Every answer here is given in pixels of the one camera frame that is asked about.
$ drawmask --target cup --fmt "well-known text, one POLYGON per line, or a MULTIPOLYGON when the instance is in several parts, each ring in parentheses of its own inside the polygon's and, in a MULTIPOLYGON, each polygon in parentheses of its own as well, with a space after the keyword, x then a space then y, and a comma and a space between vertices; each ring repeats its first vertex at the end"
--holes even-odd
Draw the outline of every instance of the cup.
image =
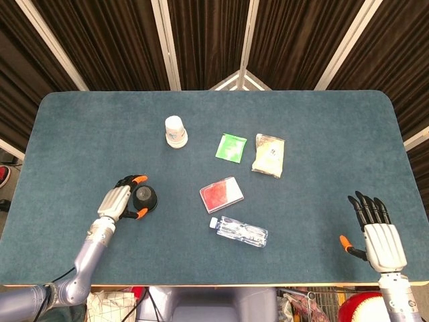
POLYGON ((169 146, 179 149, 188 142, 188 133, 183 126, 182 119, 177 115, 166 119, 166 139, 169 146))

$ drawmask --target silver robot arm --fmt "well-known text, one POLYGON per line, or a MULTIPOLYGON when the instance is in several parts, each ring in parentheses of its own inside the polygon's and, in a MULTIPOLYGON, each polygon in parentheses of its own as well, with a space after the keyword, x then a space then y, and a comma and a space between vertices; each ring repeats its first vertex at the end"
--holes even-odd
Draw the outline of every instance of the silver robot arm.
POLYGON ((106 194, 98 210, 100 218, 91 225, 74 261, 76 274, 72 278, 0 293, 0 321, 23 321, 34 318, 39 310, 43 314, 52 307, 84 303, 93 272, 115 232, 115 223, 124 217, 141 219, 147 213, 146 208, 138 213, 127 210, 132 190, 146 180, 146 176, 128 176, 106 194))
POLYGON ((356 191, 356 196, 358 200, 352 196, 349 200, 355 208, 367 251, 354 248, 345 236, 341 236, 344 249, 368 261, 381 274, 378 284, 391 322, 421 322, 408 278, 401 274, 407 260, 400 235, 391 224, 385 205, 359 191, 356 191))

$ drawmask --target green snack bag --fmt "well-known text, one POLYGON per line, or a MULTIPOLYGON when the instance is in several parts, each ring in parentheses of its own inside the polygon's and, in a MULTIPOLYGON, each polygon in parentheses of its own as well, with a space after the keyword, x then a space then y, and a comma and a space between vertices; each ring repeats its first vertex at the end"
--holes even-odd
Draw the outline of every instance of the green snack bag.
POLYGON ((217 148, 216 157, 240 163, 247 139, 224 133, 217 148))

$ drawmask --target robot finger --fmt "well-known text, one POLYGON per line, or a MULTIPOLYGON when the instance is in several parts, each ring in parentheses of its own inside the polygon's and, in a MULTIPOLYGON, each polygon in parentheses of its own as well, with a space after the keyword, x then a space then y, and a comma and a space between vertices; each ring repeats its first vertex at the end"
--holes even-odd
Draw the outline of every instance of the robot finger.
POLYGON ((140 210, 138 212, 125 210, 122 213, 121 218, 141 219, 144 217, 144 215, 146 215, 146 213, 147 213, 147 208, 143 208, 142 210, 140 210))
POLYGON ((381 214, 383 215, 383 219, 385 223, 390 224, 390 217, 389 217, 389 213, 387 212, 386 206, 384 205, 384 203, 378 199, 378 198, 374 198, 374 203, 377 205, 378 209, 381 211, 381 214))
POLYGON ((356 200, 352 196, 348 196, 347 198, 349 198, 350 203, 352 204, 353 208, 356 211, 357 221, 359 222, 359 225, 361 226, 361 230, 363 231, 364 230, 363 226, 368 224, 368 220, 362 211, 361 204, 358 202, 358 200, 356 200))
POLYGON ((348 252, 350 255, 353 255, 354 257, 358 257, 365 262, 368 261, 367 252, 354 248, 346 236, 341 235, 340 242, 341 242, 341 245, 344 247, 344 250, 348 252))
POLYGON ((147 176, 141 175, 141 174, 133 174, 131 176, 126 176, 124 179, 117 182, 115 185, 115 188, 118 186, 125 186, 129 185, 132 190, 139 184, 147 180, 147 176))
POLYGON ((374 203, 373 199, 367 197, 367 200, 369 201, 369 208, 375 216, 375 220, 377 223, 385 223, 383 216, 380 215, 380 211, 377 207, 377 205, 374 203))
POLYGON ((355 191, 356 196, 359 198, 359 200, 361 201, 362 204, 362 208, 364 210, 364 213, 366 214, 367 218, 368 218, 368 222, 369 223, 375 223, 373 214, 371 213, 371 210, 369 208, 369 204, 368 204, 368 200, 366 196, 362 195, 362 193, 360 193, 359 191, 355 191))

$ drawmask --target orange fingertip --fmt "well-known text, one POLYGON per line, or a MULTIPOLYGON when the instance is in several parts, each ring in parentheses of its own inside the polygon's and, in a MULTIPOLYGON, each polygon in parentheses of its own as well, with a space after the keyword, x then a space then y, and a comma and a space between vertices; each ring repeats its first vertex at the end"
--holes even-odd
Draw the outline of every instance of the orange fingertip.
POLYGON ((147 208, 143 208, 141 211, 137 212, 137 219, 143 218, 143 216, 147 213, 147 208))
POLYGON ((147 176, 138 176, 137 178, 134 178, 133 181, 139 184, 139 183, 145 182, 146 180, 147 180, 147 176))
POLYGON ((341 235, 340 242, 346 252, 350 247, 353 247, 353 245, 351 244, 351 242, 349 242, 346 236, 341 235))

